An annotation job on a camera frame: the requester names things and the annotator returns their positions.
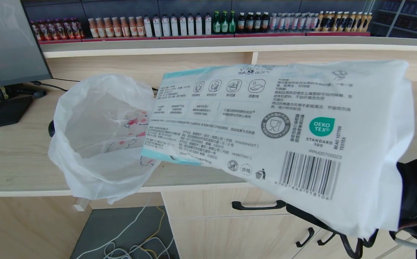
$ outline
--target white plastic bag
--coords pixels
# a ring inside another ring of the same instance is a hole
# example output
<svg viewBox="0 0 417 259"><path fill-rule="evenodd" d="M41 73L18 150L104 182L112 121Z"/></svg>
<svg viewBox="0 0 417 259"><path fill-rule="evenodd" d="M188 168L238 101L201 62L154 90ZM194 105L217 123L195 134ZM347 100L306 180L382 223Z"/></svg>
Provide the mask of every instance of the white plastic bag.
<svg viewBox="0 0 417 259"><path fill-rule="evenodd" d="M144 184L160 163L141 156L154 102L150 86L116 74L87 78L59 98L49 157L73 196L112 203Z"/></svg>
<svg viewBox="0 0 417 259"><path fill-rule="evenodd" d="M348 236L394 231L396 162L414 132L407 67L347 61L165 74L141 154L222 169Z"/></svg>

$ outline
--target black drawer handle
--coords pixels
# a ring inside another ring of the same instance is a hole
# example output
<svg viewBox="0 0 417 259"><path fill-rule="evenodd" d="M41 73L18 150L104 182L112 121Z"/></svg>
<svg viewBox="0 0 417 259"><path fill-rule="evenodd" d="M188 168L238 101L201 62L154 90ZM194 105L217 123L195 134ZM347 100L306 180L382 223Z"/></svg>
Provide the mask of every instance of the black drawer handle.
<svg viewBox="0 0 417 259"><path fill-rule="evenodd" d="M234 210L276 210L276 209L282 209L287 205L286 202L283 200L276 200L276 205L272 207L244 207L240 201L233 201L232 202L232 208Z"/></svg>
<svg viewBox="0 0 417 259"><path fill-rule="evenodd" d="M296 247L298 247L298 248L303 247L314 236L314 229L313 228L308 228L307 231L309 231L309 236L307 237L307 239L302 244L299 241L296 242Z"/></svg>

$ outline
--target yellow cable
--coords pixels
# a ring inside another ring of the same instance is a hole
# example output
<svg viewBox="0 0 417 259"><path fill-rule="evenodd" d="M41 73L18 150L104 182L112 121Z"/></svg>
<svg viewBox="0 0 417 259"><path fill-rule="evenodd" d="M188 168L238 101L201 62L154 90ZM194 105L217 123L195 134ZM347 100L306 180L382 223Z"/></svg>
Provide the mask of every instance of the yellow cable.
<svg viewBox="0 0 417 259"><path fill-rule="evenodd" d="M156 206L156 207L157 207L158 210L160 210L162 212L162 217L160 218L160 222L159 222L159 228L157 229L157 231L154 234L152 234L152 236L148 237L145 240L145 242L148 241L149 239L153 238L160 231L160 227L162 226L162 220L164 219L165 211L163 211L161 208L159 208L159 206ZM142 247L141 247L141 250L152 252L154 254L155 258L157 259L157 254L154 251L152 251L150 249L143 249Z"/></svg>

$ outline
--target drawer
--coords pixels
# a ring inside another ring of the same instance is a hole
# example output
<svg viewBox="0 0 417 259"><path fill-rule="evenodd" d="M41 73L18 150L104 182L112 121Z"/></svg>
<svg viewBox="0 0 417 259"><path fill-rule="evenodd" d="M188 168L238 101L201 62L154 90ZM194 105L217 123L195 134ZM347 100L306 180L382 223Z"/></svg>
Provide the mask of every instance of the drawer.
<svg viewBox="0 0 417 259"><path fill-rule="evenodd" d="M301 249L296 242L304 242L307 229L314 226L293 215L175 218L169 222L181 259L292 259Z"/></svg>
<svg viewBox="0 0 417 259"><path fill-rule="evenodd" d="M162 192L169 218L200 218L261 214L288 214L286 208L235 210L233 201L245 207L273 207L278 198L256 187Z"/></svg>
<svg viewBox="0 0 417 259"><path fill-rule="evenodd" d="M343 243L339 235L333 237L328 243L324 246L319 246L317 244L318 240L323 242L327 241L331 236L330 231L322 229L316 236L310 241L310 243L302 249L295 259L309 259L309 258L331 258L331 259L348 259L349 256L346 253ZM406 239L410 235L406 232L400 232L397 234L399 238ZM357 244L357 238L348 237L348 241L351 244L352 249L354 250ZM362 259L375 259L378 256L386 253L390 249L397 246L397 243L392 240L388 231L379 231L376 236L375 244L370 247L363 247L363 256Z"/></svg>

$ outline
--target green bottle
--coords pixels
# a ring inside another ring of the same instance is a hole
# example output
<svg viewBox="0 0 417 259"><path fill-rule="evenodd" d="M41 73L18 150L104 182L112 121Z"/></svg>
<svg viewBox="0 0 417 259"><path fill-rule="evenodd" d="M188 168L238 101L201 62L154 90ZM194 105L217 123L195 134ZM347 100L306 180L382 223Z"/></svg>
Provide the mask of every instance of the green bottle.
<svg viewBox="0 0 417 259"><path fill-rule="evenodd" d="M221 20L221 32L228 33L228 12L223 11L223 20Z"/></svg>
<svg viewBox="0 0 417 259"><path fill-rule="evenodd" d="M215 11L215 17L213 18L213 34L218 34L221 31L221 23L219 23L219 12Z"/></svg>
<svg viewBox="0 0 417 259"><path fill-rule="evenodd" d="M234 20L234 11L231 11L231 18L229 19L229 33L236 32L236 21Z"/></svg>

